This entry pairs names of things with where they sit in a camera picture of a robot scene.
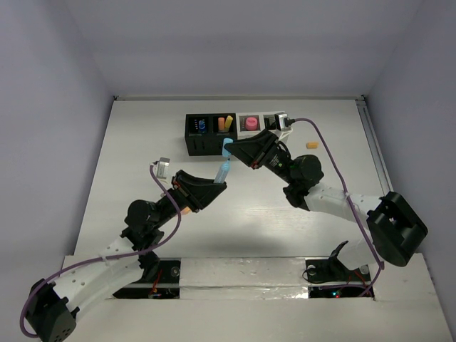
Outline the blue pencil-shaped pen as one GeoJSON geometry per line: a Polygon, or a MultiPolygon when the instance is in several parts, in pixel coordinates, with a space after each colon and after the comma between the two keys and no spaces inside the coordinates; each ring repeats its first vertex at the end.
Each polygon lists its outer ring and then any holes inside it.
{"type": "Polygon", "coordinates": [[[228,157],[220,166],[216,177],[214,178],[214,183],[215,184],[222,184],[225,182],[227,175],[229,174],[230,171],[230,158],[228,157]]]}

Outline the blue pen cap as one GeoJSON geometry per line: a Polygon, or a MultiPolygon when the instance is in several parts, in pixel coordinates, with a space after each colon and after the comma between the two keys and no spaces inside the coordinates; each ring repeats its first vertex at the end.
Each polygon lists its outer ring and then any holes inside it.
{"type": "Polygon", "coordinates": [[[227,150],[227,145],[233,143],[233,139],[225,138],[222,142],[222,156],[225,158],[229,158],[232,154],[230,151],[227,150]]]}

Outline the pink glue stick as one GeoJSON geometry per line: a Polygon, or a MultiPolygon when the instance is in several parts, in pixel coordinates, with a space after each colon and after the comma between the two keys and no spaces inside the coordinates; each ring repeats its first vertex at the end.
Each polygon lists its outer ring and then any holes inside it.
{"type": "Polygon", "coordinates": [[[258,119],[254,116],[249,116],[245,119],[244,127],[246,131],[258,130],[258,119]]]}

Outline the blue black highlighter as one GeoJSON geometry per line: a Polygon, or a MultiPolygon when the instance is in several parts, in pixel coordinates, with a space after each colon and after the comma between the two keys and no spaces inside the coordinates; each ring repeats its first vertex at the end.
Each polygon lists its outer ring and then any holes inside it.
{"type": "Polygon", "coordinates": [[[276,129],[276,121],[273,117],[268,117],[264,119],[265,128],[267,130],[275,130],[276,129]]]}

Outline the yellow pencil-shaped pen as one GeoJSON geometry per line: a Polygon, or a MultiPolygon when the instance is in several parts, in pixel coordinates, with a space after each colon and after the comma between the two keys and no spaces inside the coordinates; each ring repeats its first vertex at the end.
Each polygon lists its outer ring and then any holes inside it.
{"type": "Polygon", "coordinates": [[[229,131],[229,129],[231,128],[232,122],[233,122],[233,117],[231,115],[228,115],[226,117],[225,124],[224,124],[224,129],[226,131],[229,131]]]}

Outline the grey pencil-shaped pen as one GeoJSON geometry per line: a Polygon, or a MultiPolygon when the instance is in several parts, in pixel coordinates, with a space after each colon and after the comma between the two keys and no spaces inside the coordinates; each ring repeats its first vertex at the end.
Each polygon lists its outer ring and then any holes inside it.
{"type": "Polygon", "coordinates": [[[218,124],[218,131],[219,131],[219,132],[224,132],[224,128],[225,128],[225,118],[219,117],[219,118],[218,118],[218,121],[217,121],[217,124],[218,124]]]}

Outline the orange yellow eraser cap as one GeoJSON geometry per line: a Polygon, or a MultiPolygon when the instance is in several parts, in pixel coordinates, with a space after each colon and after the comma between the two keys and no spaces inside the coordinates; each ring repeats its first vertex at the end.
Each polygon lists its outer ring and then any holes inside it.
{"type": "Polygon", "coordinates": [[[318,142],[308,142],[306,144],[307,149],[316,149],[318,147],[318,142]]]}

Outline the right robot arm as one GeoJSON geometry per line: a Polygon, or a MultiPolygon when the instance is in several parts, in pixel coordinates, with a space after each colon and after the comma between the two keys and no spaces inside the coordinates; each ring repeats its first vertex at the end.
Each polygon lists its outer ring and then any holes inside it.
{"type": "Polygon", "coordinates": [[[351,194],[321,180],[323,171],[315,155],[292,158],[279,137],[267,130],[247,139],[224,144],[224,149],[253,170],[265,167],[281,178],[292,207],[321,212],[356,223],[359,242],[342,242],[328,261],[329,274],[344,279],[364,264],[404,267],[428,234],[428,228],[402,195],[382,197],[351,194]]]}

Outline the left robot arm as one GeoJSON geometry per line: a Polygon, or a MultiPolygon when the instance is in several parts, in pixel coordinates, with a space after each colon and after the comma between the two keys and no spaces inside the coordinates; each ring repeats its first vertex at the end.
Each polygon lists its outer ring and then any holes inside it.
{"type": "Polygon", "coordinates": [[[128,207],[126,227],[98,255],[72,264],[37,281],[21,310],[23,335],[41,341],[64,341],[79,321],[97,304],[137,280],[153,280],[160,259],[154,252],[175,234],[160,231],[182,212],[197,213],[227,188],[223,176],[203,179],[180,170],[170,189],[158,184],[163,196],[156,202],[135,200],[128,207]]]}

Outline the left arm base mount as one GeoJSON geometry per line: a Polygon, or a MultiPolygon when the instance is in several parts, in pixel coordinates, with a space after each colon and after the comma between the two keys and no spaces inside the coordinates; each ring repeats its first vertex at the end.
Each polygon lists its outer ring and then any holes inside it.
{"type": "Polygon", "coordinates": [[[155,274],[124,286],[113,294],[115,299],[179,299],[181,259],[162,259],[155,274]]]}

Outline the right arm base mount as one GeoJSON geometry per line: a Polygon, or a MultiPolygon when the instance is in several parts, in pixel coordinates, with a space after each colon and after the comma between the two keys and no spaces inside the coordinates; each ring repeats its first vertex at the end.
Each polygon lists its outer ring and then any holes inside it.
{"type": "Polygon", "coordinates": [[[338,255],[348,241],[341,242],[325,259],[307,259],[301,277],[309,285],[310,299],[373,298],[373,290],[363,293],[371,282],[367,265],[347,269],[338,255]]]}

